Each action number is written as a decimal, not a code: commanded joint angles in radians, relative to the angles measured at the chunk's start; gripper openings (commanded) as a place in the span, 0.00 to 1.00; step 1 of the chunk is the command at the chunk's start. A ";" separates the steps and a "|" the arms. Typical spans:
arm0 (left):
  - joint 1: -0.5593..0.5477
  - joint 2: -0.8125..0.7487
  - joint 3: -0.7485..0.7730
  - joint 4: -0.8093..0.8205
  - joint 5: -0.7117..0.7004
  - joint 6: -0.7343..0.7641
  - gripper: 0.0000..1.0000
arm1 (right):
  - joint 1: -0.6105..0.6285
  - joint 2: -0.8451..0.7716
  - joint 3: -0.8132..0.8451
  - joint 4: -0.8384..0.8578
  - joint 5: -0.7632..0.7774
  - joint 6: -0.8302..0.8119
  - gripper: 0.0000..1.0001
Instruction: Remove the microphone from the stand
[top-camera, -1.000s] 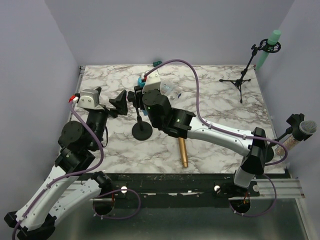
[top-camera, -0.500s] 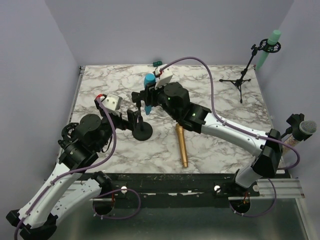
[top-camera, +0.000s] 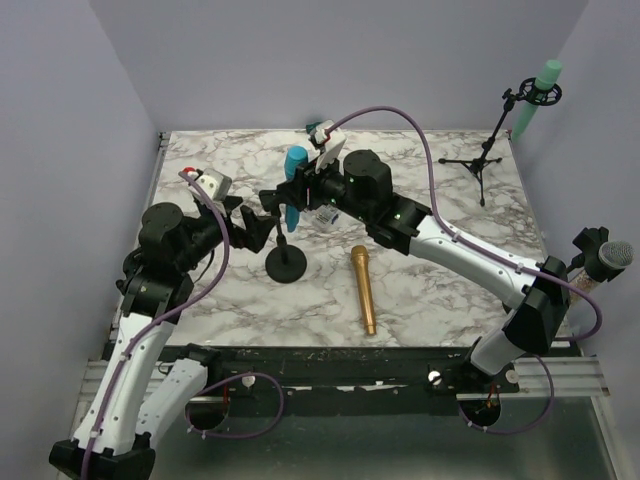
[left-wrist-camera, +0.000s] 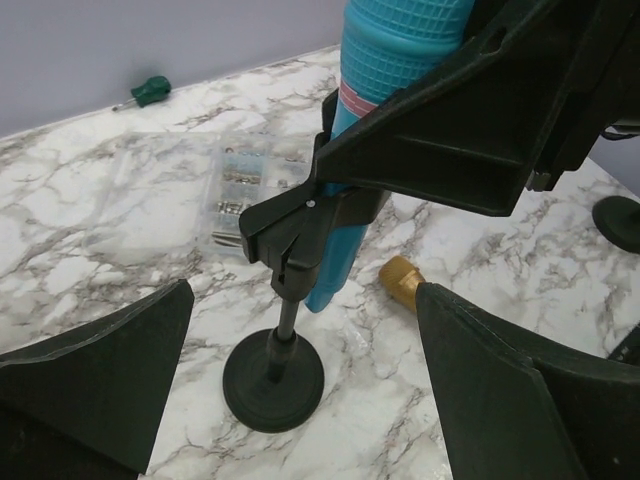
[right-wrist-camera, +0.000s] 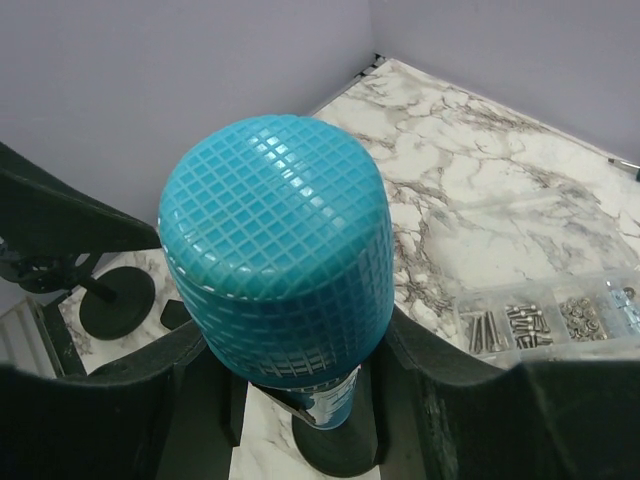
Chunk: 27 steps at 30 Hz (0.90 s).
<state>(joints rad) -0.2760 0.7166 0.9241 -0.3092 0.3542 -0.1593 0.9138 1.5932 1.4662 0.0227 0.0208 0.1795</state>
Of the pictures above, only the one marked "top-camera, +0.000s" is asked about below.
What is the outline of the black blue-microphone desk stand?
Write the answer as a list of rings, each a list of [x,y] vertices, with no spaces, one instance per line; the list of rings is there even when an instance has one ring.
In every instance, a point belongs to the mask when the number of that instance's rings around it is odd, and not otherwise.
[[[301,249],[289,244],[281,225],[279,197],[275,190],[260,190],[259,199],[263,209],[275,219],[276,246],[265,260],[267,275],[281,284],[291,284],[305,273],[307,259]]]

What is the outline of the black shock mount desk stand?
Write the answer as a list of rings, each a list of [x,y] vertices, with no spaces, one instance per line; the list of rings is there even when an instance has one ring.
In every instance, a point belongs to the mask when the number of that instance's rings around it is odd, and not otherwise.
[[[125,257],[122,265],[124,278],[118,279],[116,281],[116,288],[119,290],[119,292],[122,295],[126,294],[126,290],[131,280],[138,273],[142,264],[143,264],[143,253],[142,253],[141,247],[137,247]]]

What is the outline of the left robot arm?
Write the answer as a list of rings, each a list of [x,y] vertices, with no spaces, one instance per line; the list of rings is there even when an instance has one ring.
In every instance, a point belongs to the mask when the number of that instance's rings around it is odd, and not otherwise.
[[[153,392],[147,391],[159,356],[194,288],[190,273],[227,245],[259,252],[276,226],[231,196],[220,218],[204,205],[198,217],[173,203],[143,214],[139,246],[124,260],[120,327],[102,382],[69,440],[55,443],[49,462],[71,479],[147,479],[156,448],[196,393],[214,393],[220,368],[192,349]]]

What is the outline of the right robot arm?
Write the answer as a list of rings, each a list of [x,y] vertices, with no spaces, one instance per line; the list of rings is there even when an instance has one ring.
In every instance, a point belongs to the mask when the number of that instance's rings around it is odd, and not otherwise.
[[[428,206],[396,193],[390,167],[371,150],[356,150],[321,170],[299,165],[292,179],[260,191],[259,198],[266,211],[333,206],[362,222],[380,246],[434,262],[495,295],[508,317],[471,347],[461,365],[461,382],[471,391],[485,390],[524,354],[546,354],[568,310],[562,261],[538,263],[479,240],[465,244],[461,231],[442,228]]]

